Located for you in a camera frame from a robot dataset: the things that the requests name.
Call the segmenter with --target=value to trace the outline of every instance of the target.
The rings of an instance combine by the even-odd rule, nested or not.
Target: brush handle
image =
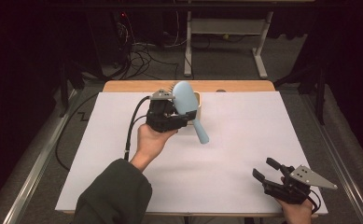
[[[194,119],[192,121],[193,123],[193,126],[195,127],[195,131],[196,131],[196,134],[198,135],[199,137],[199,141],[202,143],[202,144],[206,144],[208,143],[209,141],[209,138],[208,138],[208,135],[207,133],[205,132],[203,126],[201,125],[201,122],[198,120],[198,119]]]

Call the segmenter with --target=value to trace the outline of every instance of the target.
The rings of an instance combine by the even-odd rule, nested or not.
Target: gray floor
[[[304,38],[295,38],[290,41],[283,37],[266,41],[262,58],[269,80],[275,81],[290,72],[303,41]],[[250,52],[257,43],[256,37],[247,37],[237,43],[213,40],[209,49],[194,49],[192,54],[194,78],[259,79]],[[204,48],[207,42],[204,38],[195,38],[193,46]],[[183,50],[183,47],[165,49],[149,47],[151,57],[167,64],[151,61],[145,73],[133,79],[175,79],[175,77],[191,79],[192,77],[183,76]],[[104,70],[106,73],[113,71],[110,65],[105,65]],[[313,115],[314,94],[299,95],[296,87],[296,84],[287,84],[278,90],[282,94],[303,151],[313,170],[340,187],[337,191],[322,190],[329,214],[316,218],[314,223],[363,223],[363,150],[350,131],[328,87],[324,108],[326,125],[324,126],[317,124]],[[75,105],[80,105],[102,88],[102,83],[87,83],[87,87],[74,97]],[[85,112],[85,117],[88,117],[93,106],[94,99],[91,99],[78,112]],[[61,107],[58,104],[4,185],[0,193],[0,223],[6,219],[38,155],[50,143],[57,125],[62,122],[58,117],[60,110]],[[87,121],[81,120],[81,114],[75,114],[64,130],[58,149],[59,156],[66,166],[72,164],[86,125]],[[34,188],[33,196],[26,200],[27,206],[22,210],[22,216],[16,218],[16,222],[8,223],[71,222],[72,216],[54,211],[66,177],[67,172],[55,160],[54,154],[50,154],[50,160]],[[274,224],[281,223],[283,219],[264,218],[260,221]]]

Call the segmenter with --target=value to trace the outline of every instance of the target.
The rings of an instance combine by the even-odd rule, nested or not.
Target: sleeve
[[[152,195],[147,178],[132,164],[113,161],[79,196],[73,224],[141,223]]]

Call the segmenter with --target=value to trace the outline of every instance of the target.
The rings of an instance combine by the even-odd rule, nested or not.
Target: dark background
[[[174,17],[166,19],[167,13],[130,12],[130,16],[136,33],[161,45],[163,31],[176,33]],[[0,188],[52,112],[56,104],[52,95],[59,88],[62,65],[65,63],[67,78],[75,88],[82,88],[80,72],[89,71],[99,77],[101,63],[122,62],[123,51],[108,53],[119,49],[117,30],[109,19],[114,14],[87,15],[54,14],[59,29],[54,32],[53,21],[42,11],[34,10],[28,1],[0,1]],[[216,16],[230,17],[230,13]],[[185,21],[185,17],[186,13],[180,13],[180,21]],[[180,23],[181,35],[185,34],[185,25]],[[94,45],[94,32],[102,31],[107,35],[100,41],[107,43],[108,49]],[[276,38],[280,34],[290,39],[309,34],[295,71],[329,55],[327,83],[363,147],[363,1],[358,1],[353,10],[277,11],[268,36]]]

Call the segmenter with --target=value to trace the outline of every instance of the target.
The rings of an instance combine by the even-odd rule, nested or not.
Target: brush head
[[[173,103],[175,104],[175,109],[178,114],[184,115],[190,111],[197,111],[199,107],[198,99],[196,99],[195,93],[192,87],[187,81],[180,81],[173,87]],[[192,121],[195,128],[196,134],[202,144],[209,142],[209,137],[205,132],[203,126],[198,119]]]

